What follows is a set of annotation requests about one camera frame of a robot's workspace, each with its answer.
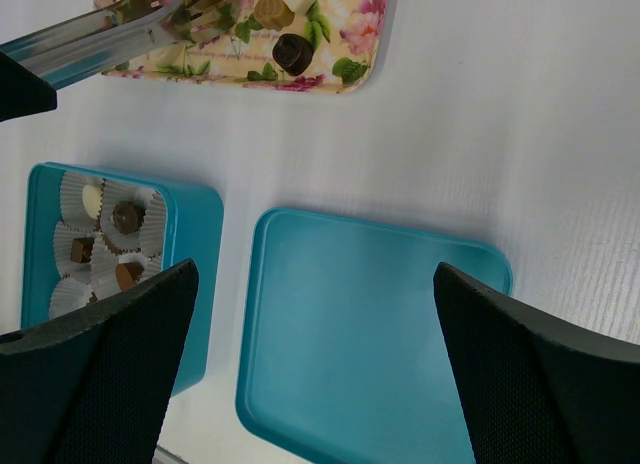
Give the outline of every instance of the round chocolate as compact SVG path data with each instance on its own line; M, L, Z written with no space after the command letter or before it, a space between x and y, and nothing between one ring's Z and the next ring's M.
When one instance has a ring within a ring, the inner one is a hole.
M116 266L116 281L122 292L128 291L134 287L142 273L144 267L138 262L127 262L125 264L118 264Z
M273 48L273 59L291 76L299 76L311 65L314 49L296 34L283 34Z
M113 227L128 236L142 227L144 209L131 201L122 201L113 210Z
M283 0L258 0L253 17L265 29L281 31L293 23L295 14Z

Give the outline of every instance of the white paper liner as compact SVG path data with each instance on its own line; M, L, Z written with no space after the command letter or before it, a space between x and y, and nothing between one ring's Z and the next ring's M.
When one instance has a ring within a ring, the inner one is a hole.
M142 273L142 277L140 277L140 282L146 281L147 279L151 279L153 276L156 276L162 272L162 256L156 256L152 258L147 267L145 267L144 272Z
M69 227L82 231L98 229L98 220L92 219L82 204L82 189L87 184L102 187L103 179L67 171L60 184L60 211Z
M146 270L149 259L137 252L116 255L109 250L104 241L96 240L91 260L91 286L98 299L106 299L121 292L116 279L116 266L129 262L138 262Z
M97 234L95 232L72 229L64 222L56 224L56 230L53 234L53 254L60 277L71 276L84 284L91 282L91 264L73 262L71 260L71 246L74 239L95 237Z
M140 249L140 231L126 236L121 234L113 226L113 210L122 201L131 201L147 209L154 193L155 190L150 188L132 186L113 180L105 182L100 227L116 248L124 252Z
M91 255L91 287L98 299L106 299L120 292L115 268L118 256L113 254L101 239L96 239Z
M167 208L159 192L153 194L140 228L140 248L145 256L162 254Z
M87 305L91 298L91 286L73 277L62 279L53 290L49 301L49 319L63 316Z

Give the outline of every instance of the empty teal tray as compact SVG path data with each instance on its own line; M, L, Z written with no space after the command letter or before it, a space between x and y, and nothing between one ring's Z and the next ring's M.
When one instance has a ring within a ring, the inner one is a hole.
M213 295L216 286L223 206L208 186L113 169L38 164L29 177L22 285L22 327L49 319L49 299L60 280L53 255L53 234L61 219L60 183L66 171L154 188L167 208L162 269L191 258L200 285L173 394L202 379L207 364Z
M484 244L265 214L236 398L244 426L318 463L473 463L433 299L441 261L511 290L509 264Z

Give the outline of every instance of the floral tray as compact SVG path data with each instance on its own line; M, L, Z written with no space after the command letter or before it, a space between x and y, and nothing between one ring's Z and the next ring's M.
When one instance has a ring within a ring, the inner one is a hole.
M118 0L94 0L105 7ZM257 0L241 0L238 22L200 45L178 44L121 64L105 75L133 79L231 85L278 91L341 94L370 75L378 53L387 0L318 0L281 32L260 29ZM306 37L317 51L304 75L292 78L271 57L281 33Z

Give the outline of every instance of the white surface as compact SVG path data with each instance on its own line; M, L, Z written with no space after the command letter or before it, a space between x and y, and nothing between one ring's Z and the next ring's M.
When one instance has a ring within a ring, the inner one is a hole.
M91 0L0 0L0 41ZM208 375L160 442L191 464L299 460L234 411L253 226L277 205L486 240L516 297L640 342L640 0L398 0L382 72L341 97L96 77L2 124L2 321L18 326L39 161L199 179L226 206Z

